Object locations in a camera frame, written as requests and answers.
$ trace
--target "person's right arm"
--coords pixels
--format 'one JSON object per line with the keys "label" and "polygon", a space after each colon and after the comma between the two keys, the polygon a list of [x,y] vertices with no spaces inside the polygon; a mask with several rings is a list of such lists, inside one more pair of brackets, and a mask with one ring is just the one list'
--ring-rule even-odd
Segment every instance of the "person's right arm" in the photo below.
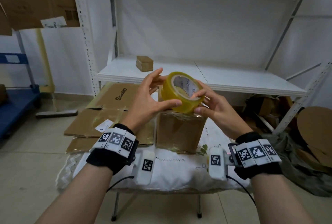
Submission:
{"label": "person's right arm", "polygon": [[[204,83],[198,82],[203,89],[192,97],[205,96],[203,103],[208,107],[197,107],[195,113],[211,118],[227,137],[234,140],[253,131],[225,97],[216,94]],[[261,223],[313,223],[282,175],[261,173],[251,178],[251,185]]]}

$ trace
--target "blue platform cart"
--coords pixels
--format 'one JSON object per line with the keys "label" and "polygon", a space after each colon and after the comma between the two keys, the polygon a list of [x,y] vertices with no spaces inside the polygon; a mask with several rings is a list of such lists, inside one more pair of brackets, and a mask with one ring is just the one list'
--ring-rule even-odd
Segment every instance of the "blue platform cart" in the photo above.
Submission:
{"label": "blue platform cart", "polygon": [[8,102],[0,104],[0,139],[9,134],[11,127],[32,105],[40,106],[39,86],[35,84],[33,75],[25,54],[21,34],[16,32],[21,54],[0,53],[0,64],[25,64],[30,78],[29,88],[7,89]]}

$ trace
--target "black wristband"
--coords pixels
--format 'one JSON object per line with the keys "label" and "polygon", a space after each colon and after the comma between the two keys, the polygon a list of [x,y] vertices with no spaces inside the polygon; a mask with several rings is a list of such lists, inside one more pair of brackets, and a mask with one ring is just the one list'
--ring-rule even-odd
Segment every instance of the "black wristband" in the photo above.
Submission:
{"label": "black wristband", "polygon": [[[242,143],[248,143],[253,142],[258,139],[262,139],[262,136],[258,134],[257,132],[249,132],[246,134],[243,134],[242,136],[239,136],[235,142],[238,144]],[[266,163],[261,166],[254,165],[248,168],[243,167],[236,167],[234,169],[235,173],[243,180],[251,179],[252,177],[265,173],[265,174],[282,174],[281,168],[279,163],[272,162],[272,163]]]}
{"label": "black wristband", "polygon": [[[113,128],[123,129],[134,135],[132,130],[123,124],[117,123]],[[113,175],[115,175],[125,166],[126,160],[125,157],[113,151],[95,148],[86,159],[86,162],[93,166],[106,166],[110,168]]]}
{"label": "black wristband", "polygon": [[256,141],[258,139],[262,139],[261,135],[258,134],[257,132],[248,132],[245,133],[241,136],[239,136],[235,142],[237,142],[238,144],[242,144],[242,143],[248,143],[248,142],[252,142],[252,141]]}

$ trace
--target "roll of tape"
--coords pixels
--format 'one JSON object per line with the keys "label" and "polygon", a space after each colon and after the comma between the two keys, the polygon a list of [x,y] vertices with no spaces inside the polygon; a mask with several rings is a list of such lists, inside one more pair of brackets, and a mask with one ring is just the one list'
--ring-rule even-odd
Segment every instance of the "roll of tape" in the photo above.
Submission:
{"label": "roll of tape", "polygon": [[190,113],[204,100],[204,97],[190,99],[193,93],[202,89],[202,86],[191,76],[182,72],[172,72],[165,80],[161,89],[163,100],[179,99],[182,105],[173,110],[180,113]]}

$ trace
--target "person's right hand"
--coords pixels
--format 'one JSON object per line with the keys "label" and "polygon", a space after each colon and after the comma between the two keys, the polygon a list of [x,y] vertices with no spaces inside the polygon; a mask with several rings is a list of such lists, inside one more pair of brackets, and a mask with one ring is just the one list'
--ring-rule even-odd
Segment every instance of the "person's right hand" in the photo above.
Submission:
{"label": "person's right hand", "polygon": [[253,131],[239,116],[226,98],[216,94],[209,86],[197,80],[203,89],[193,94],[191,98],[205,96],[203,103],[208,106],[197,107],[194,112],[211,118],[215,124],[231,139]]}

